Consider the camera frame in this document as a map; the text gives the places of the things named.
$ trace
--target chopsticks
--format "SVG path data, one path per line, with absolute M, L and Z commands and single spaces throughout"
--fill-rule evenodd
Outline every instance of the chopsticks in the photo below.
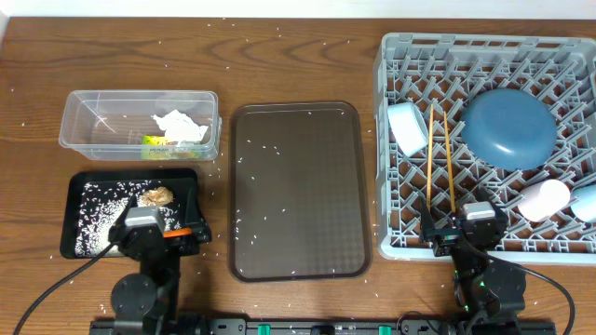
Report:
M 451 212 L 455 214 L 455 192 L 454 192 L 454 172 L 451 166 L 451 142 L 449 141 L 449 123 L 447 122 L 447 112 L 443 111 L 443 122 L 445 124 L 445 149 L 447 150 L 447 172 L 449 173 L 449 197 L 451 198 Z
M 433 126 L 435 123 L 434 103 L 430 104 L 430 117 L 428 124 L 428 153 L 427 153 L 427 207 L 430 209 L 430 200 L 432 196 L 432 139 Z M 454 192 L 454 172 L 451 162 L 451 142 L 449 141 L 449 123 L 447 122 L 447 113 L 443 112 L 443 122 L 445 127 L 445 149 L 447 151 L 447 172 L 449 173 L 449 196 L 451 200 L 451 211 L 455 213 L 455 192 Z
M 427 154 L 427 207 L 430 209 L 430 197 L 432 192 L 432 134 L 433 124 L 435 123 L 434 117 L 434 104 L 430 104 L 430 121 L 428 122 L 428 154 Z

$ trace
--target dish rack grid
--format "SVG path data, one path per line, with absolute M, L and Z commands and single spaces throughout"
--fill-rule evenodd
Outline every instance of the dish rack grid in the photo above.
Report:
M 558 179 L 571 189 L 596 181 L 596 143 L 584 123 L 596 106 L 596 42 L 583 38 L 389 33 L 374 63 L 377 131 L 377 246 L 392 260 L 431 261 L 429 244 L 418 242 L 417 191 L 424 191 L 427 149 L 406 157 L 387 120 L 387 106 L 412 101 L 428 124 L 434 101 L 432 210 L 437 226 L 450 211 L 443 114 L 452 141 L 456 204 L 474 202 L 483 187 L 508 216 L 505 237 L 491 251 L 516 262 L 596 263 L 596 226 L 577 219 L 569 206 L 544 222 L 530 222 L 517 210 L 520 190 Z M 470 101 L 495 88 L 526 91 L 549 106 L 557 122 L 556 147 L 546 164 L 533 170 L 505 171 L 476 157 L 460 136 L 462 112 Z

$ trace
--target white mug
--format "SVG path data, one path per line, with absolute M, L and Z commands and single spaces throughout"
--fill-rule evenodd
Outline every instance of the white mug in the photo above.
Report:
M 428 144 L 428 129 L 418 107 L 412 102 L 387 107 L 391 132 L 406 156 L 417 153 Z
M 542 181 L 521 190 L 523 200 L 518 205 L 520 213 L 529 221 L 542 222 L 569 203 L 571 192 L 564 182 Z
M 596 185 L 579 188 L 571 195 L 577 197 L 577 201 L 571 205 L 577 218 L 583 222 L 596 222 Z

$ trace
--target brown plastic tray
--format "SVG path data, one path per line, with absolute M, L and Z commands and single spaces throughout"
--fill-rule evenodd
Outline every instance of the brown plastic tray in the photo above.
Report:
M 231 127 L 232 274 L 263 282 L 366 272 L 371 238 L 354 107 L 250 105 Z

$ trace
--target white wall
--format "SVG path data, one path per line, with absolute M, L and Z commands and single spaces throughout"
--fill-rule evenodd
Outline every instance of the white wall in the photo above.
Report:
M 0 0 L 9 16 L 596 19 L 596 0 Z
M 0 49 L 2 48 L 2 40 L 4 38 L 4 32 L 7 30 L 8 15 L 0 11 Z

